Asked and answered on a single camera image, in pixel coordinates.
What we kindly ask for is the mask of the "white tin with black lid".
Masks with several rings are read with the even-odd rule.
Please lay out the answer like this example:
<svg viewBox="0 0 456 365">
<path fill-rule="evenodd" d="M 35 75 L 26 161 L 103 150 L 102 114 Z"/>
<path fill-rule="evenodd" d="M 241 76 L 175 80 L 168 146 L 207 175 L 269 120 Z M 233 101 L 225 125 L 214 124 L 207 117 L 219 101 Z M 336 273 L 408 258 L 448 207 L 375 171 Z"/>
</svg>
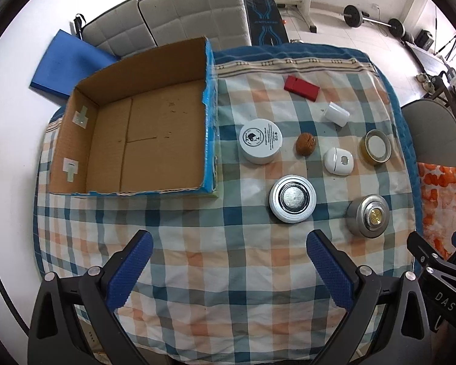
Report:
<svg viewBox="0 0 456 365">
<path fill-rule="evenodd" d="M 272 213 L 282 222 L 296 224 L 307 220 L 315 210 L 315 188 L 303 176 L 287 175 L 272 186 L 269 197 Z"/>
</svg>

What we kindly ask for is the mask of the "grey quilted cushion right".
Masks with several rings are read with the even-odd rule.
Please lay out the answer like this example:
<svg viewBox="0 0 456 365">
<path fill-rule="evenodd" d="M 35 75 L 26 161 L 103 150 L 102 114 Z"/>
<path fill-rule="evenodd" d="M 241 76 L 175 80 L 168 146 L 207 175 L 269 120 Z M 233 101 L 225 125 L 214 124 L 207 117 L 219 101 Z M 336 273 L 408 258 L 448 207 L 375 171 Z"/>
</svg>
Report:
<svg viewBox="0 0 456 365">
<path fill-rule="evenodd" d="M 158 46 L 198 37 L 215 51 L 252 44 L 245 0 L 140 0 L 138 7 Z"/>
</svg>

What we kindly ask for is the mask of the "silver tin with gold centre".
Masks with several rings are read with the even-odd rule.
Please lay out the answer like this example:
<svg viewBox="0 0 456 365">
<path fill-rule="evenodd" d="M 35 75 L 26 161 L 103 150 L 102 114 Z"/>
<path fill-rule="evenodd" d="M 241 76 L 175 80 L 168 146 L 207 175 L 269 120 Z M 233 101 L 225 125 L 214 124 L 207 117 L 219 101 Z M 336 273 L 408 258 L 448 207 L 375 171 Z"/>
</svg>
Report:
<svg viewBox="0 0 456 365">
<path fill-rule="evenodd" d="M 346 224 L 353 236 L 375 239 L 381 236 L 390 222 L 390 208 L 378 194 L 353 200 L 346 211 Z"/>
</svg>

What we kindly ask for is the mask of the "open cardboard box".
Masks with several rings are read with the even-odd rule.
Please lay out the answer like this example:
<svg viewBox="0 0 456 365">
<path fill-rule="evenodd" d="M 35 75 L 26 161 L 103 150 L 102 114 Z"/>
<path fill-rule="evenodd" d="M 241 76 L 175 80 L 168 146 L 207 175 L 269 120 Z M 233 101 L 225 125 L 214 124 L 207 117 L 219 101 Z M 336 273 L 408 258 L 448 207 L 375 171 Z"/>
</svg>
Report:
<svg viewBox="0 0 456 365">
<path fill-rule="evenodd" d="M 204 37 L 166 44 L 79 82 L 50 166 L 54 194 L 210 194 L 217 77 Z"/>
</svg>

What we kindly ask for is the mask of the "orange white patterned cloth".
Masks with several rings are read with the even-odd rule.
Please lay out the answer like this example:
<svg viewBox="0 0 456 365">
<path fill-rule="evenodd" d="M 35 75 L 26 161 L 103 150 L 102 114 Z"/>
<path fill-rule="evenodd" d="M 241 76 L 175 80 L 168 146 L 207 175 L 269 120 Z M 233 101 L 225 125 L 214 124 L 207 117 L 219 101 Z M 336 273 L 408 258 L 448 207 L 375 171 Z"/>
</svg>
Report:
<svg viewBox="0 0 456 365">
<path fill-rule="evenodd" d="M 423 236 L 439 255 L 449 259 L 456 231 L 456 167 L 418 163 L 423 203 Z"/>
</svg>

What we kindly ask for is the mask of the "white round cream jar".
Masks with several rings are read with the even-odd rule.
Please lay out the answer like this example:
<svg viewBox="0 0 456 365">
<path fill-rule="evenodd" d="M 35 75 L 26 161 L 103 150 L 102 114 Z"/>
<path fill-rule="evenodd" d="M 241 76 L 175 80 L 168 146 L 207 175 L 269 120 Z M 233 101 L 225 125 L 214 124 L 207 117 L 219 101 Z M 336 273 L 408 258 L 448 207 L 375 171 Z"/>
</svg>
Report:
<svg viewBox="0 0 456 365">
<path fill-rule="evenodd" d="M 270 163 L 282 148 L 282 143 L 281 130 L 266 119 L 255 119 L 246 123 L 239 135 L 243 156 L 257 165 Z"/>
</svg>

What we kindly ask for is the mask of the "brown walnut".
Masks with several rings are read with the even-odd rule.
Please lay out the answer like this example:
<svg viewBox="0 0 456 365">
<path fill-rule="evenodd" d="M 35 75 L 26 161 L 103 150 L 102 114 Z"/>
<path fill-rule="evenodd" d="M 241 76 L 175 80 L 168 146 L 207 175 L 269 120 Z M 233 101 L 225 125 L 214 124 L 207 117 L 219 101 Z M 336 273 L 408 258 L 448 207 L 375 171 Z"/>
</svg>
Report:
<svg viewBox="0 0 456 365">
<path fill-rule="evenodd" d="M 295 152 L 302 157 L 309 157 L 316 148 L 317 140 L 311 133 L 301 133 L 295 142 Z"/>
</svg>

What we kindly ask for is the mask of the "white oval floss case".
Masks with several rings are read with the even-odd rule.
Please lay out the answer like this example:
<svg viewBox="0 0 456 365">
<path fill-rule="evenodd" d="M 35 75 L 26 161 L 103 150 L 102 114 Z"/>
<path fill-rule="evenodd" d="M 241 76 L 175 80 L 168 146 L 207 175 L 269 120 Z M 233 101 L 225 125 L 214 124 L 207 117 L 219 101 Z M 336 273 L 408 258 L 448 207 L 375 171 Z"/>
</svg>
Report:
<svg viewBox="0 0 456 365">
<path fill-rule="evenodd" d="M 353 154 L 342 148 L 331 148 L 324 154 L 324 168 L 336 176 L 349 176 L 353 172 Z"/>
</svg>

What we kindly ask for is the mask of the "black speaker box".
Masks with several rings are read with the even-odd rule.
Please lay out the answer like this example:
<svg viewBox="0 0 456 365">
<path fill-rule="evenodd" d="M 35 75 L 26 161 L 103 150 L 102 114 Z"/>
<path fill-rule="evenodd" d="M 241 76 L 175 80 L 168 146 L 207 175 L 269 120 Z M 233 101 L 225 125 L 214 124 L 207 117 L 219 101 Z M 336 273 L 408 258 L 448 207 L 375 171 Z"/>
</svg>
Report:
<svg viewBox="0 0 456 365">
<path fill-rule="evenodd" d="M 434 43 L 433 34 L 429 30 L 420 30 L 417 38 L 415 39 L 415 44 L 418 48 L 428 51 Z"/>
</svg>

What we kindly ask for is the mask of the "blue yoga mat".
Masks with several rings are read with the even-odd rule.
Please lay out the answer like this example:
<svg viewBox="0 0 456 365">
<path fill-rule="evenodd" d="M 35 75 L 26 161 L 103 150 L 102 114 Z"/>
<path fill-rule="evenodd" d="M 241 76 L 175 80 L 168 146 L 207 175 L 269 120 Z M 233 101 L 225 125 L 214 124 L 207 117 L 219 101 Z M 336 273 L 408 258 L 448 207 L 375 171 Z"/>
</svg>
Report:
<svg viewBox="0 0 456 365">
<path fill-rule="evenodd" d="M 119 58 L 58 30 L 30 82 L 33 89 L 67 100 L 75 86 Z"/>
</svg>

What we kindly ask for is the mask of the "floor barbell with black plates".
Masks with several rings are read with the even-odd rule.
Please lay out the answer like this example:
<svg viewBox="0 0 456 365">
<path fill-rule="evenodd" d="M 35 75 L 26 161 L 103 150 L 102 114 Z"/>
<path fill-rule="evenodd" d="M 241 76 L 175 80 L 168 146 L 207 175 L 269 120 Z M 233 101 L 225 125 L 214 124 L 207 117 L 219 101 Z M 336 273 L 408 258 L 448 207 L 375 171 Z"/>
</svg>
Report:
<svg viewBox="0 0 456 365">
<path fill-rule="evenodd" d="M 353 5 L 347 5 L 344 8 L 343 18 L 344 22 L 351 28 L 358 28 L 364 22 L 387 27 L 390 34 L 397 39 L 402 39 L 406 33 L 404 24 L 399 19 L 391 18 L 388 22 L 383 22 L 379 19 L 364 15 L 359 8 Z"/>
</svg>

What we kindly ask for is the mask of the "dark wooden chair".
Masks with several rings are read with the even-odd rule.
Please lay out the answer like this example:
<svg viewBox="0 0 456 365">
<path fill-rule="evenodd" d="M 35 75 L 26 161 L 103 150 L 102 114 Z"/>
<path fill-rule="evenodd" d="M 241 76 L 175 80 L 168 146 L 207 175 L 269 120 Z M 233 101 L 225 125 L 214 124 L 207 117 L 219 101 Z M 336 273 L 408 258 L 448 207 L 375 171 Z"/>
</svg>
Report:
<svg viewBox="0 0 456 365">
<path fill-rule="evenodd" d="M 456 119 L 456 70 L 445 64 L 447 71 L 441 71 L 437 76 L 431 77 L 434 86 L 432 100 L 439 99 L 444 106 L 451 109 Z"/>
</svg>

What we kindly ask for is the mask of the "red rectangular box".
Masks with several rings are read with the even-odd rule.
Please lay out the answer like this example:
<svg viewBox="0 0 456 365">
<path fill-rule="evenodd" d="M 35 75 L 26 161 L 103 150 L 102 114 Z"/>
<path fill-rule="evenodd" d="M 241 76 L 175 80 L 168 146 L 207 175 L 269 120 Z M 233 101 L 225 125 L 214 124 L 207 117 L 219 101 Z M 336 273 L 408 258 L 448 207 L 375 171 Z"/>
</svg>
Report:
<svg viewBox="0 0 456 365">
<path fill-rule="evenodd" d="M 316 101 L 320 92 L 318 86 L 293 75 L 287 77 L 284 83 L 284 90 L 304 97 L 310 101 Z"/>
</svg>

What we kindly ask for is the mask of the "plaid checkered tablecloth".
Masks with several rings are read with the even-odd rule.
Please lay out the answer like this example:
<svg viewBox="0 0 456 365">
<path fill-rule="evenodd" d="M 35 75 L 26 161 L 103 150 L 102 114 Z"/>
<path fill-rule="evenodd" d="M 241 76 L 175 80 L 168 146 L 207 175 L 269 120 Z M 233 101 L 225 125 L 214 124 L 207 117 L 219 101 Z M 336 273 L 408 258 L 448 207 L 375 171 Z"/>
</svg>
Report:
<svg viewBox="0 0 456 365">
<path fill-rule="evenodd" d="M 320 44 L 244 47 L 215 55 L 218 82 L 218 167 L 215 194 L 71 197 L 51 194 L 50 166 L 62 120 L 46 128 L 33 211 L 34 252 L 41 273 L 81 275 L 103 265 L 139 230 L 154 238 L 153 255 L 118 312 L 133 342 L 184 363 L 247 364 L 314 357 L 341 320 L 306 253 L 306 235 L 320 229 L 357 265 L 400 276 L 411 270 L 408 234 L 419 227 L 418 177 L 402 149 L 399 100 L 381 70 L 359 50 Z M 320 88 L 316 101 L 284 90 L 288 76 Z M 340 128 L 323 116 L 333 102 L 350 113 Z M 268 164 L 249 162 L 241 128 L 266 119 L 283 143 Z M 360 152 L 372 130 L 390 140 L 387 163 Z M 309 157 L 295 152 L 301 133 L 316 137 Z M 353 154 L 349 176 L 324 168 L 324 154 Z M 272 213 L 275 182 L 303 176 L 314 186 L 315 210 L 289 224 Z M 353 236 L 346 211 L 353 200 L 382 196 L 390 208 L 385 232 Z"/>
</svg>

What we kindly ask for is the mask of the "grey quilted cushion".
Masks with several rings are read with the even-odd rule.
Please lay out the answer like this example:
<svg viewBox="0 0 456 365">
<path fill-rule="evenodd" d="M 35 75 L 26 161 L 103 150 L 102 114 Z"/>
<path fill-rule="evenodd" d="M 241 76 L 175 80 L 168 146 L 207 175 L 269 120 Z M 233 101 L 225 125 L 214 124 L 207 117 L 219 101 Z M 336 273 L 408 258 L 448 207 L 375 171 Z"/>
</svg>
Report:
<svg viewBox="0 0 456 365">
<path fill-rule="evenodd" d="M 83 41 L 118 58 L 157 46 L 139 8 L 140 0 L 126 0 L 82 27 Z"/>
<path fill-rule="evenodd" d="M 245 0 L 140 0 L 138 7 L 158 46 L 198 37 L 215 51 L 252 44 Z"/>
</svg>

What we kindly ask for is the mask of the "grey quilted cushion left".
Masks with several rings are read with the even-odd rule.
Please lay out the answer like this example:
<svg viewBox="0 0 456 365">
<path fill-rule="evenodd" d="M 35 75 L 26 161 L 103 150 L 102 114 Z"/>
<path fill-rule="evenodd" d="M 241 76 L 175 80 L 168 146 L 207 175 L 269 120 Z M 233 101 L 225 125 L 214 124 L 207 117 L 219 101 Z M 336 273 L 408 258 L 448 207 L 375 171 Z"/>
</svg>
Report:
<svg viewBox="0 0 456 365">
<path fill-rule="evenodd" d="M 140 0 L 126 0 L 82 27 L 83 41 L 118 58 L 157 46 L 139 8 Z"/>
</svg>

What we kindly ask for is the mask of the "black blue weight bench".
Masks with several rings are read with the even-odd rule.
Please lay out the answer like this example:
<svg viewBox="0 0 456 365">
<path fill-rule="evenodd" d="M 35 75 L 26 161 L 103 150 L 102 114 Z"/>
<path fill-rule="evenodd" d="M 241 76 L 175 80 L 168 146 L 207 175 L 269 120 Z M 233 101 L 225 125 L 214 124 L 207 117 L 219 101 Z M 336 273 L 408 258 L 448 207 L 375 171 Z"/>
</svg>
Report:
<svg viewBox="0 0 456 365">
<path fill-rule="evenodd" d="M 289 42 L 282 16 L 274 0 L 245 0 L 252 45 Z"/>
</svg>

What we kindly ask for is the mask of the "grey padded chair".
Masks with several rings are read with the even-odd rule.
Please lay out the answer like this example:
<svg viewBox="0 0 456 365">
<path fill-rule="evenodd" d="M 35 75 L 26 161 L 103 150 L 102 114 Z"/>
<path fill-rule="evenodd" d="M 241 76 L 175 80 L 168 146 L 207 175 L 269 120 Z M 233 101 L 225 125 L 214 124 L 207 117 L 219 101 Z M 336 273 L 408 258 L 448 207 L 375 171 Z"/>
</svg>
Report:
<svg viewBox="0 0 456 365">
<path fill-rule="evenodd" d="M 440 103 L 412 101 L 401 108 L 418 162 L 456 167 L 456 119 Z"/>
</svg>

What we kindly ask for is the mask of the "white cylindrical cap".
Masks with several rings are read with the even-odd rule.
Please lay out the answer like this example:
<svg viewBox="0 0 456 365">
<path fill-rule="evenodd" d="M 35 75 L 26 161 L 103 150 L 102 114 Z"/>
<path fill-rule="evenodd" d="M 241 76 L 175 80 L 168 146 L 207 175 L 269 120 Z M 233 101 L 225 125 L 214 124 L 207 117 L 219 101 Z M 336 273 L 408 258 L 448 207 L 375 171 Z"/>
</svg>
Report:
<svg viewBox="0 0 456 365">
<path fill-rule="evenodd" d="M 350 113 L 341 106 L 330 102 L 323 115 L 326 120 L 335 123 L 340 128 L 344 127 L 350 118 Z"/>
</svg>

